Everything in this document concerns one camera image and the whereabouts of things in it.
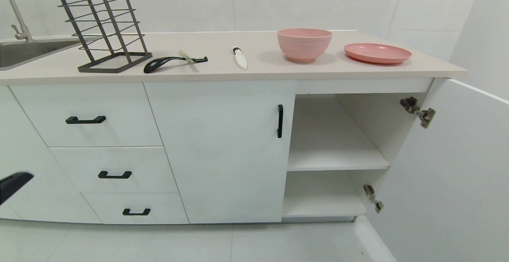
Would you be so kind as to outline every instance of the pink bowl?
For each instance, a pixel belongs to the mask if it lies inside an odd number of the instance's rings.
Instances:
[[[281,51],[288,59],[311,62],[329,47],[332,32],[312,28],[291,28],[278,31]]]
[[[354,59],[378,64],[402,63],[412,56],[406,49],[378,43],[345,45],[345,53]]]

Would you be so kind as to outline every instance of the drawer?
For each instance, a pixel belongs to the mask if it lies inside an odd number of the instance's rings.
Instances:
[[[80,192],[178,192],[163,147],[49,150]]]
[[[49,147],[162,146],[142,83],[11,89]]]
[[[189,224],[178,192],[82,195],[104,224]]]

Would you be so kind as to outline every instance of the white wall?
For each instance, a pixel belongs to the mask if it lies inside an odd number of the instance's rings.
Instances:
[[[34,36],[73,33],[59,0],[17,0]],[[359,29],[448,59],[473,0],[132,0],[144,32]],[[16,23],[0,0],[0,39]]]
[[[463,82],[509,100],[509,0],[476,0],[451,56]]]

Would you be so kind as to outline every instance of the white knife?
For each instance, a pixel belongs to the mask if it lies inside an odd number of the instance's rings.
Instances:
[[[247,70],[247,60],[246,57],[242,54],[242,50],[238,47],[233,47],[233,53],[235,54],[235,60],[237,61],[240,68]]]

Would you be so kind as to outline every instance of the dish rack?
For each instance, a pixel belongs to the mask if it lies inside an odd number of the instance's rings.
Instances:
[[[111,6],[111,3],[122,0],[78,0],[69,3],[67,0],[60,1],[62,5],[59,7],[63,7],[69,17],[66,22],[71,23],[75,30],[75,34],[72,36],[77,36],[80,39],[82,44],[80,49],[85,50],[90,59],[90,63],[78,67],[79,72],[120,73],[152,57],[152,54],[147,51],[143,40],[145,34],[140,31],[140,22],[136,20],[135,9],[132,8],[129,0],[125,0],[127,5],[125,8],[112,8]],[[87,14],[79,16],[73,14],[72,8],[80,7],[82,9],[87,6],[90,8]],[[118,20],[121,16],[130,17]],[[89,24],[92,26],[80,27],[80,25]],[[105,29],[105,26],[109,24],[113,27],[112,32],[107,32]],[[136,29],[136,33],[127,33],[127,30],[133,27]],[[119,48],[113,48],[113,39],[118,41]],[[97,41],[103,41],[104,44],[99,48],[92,48],[91,45]],[[129,52],[127,46],[137,41],[140,41],[143,52]],[[92,54],[93,50],[109,52],[109,55],[96,59]],[[104,64],[113,59],[120,66],[107,67],[111,64]]]

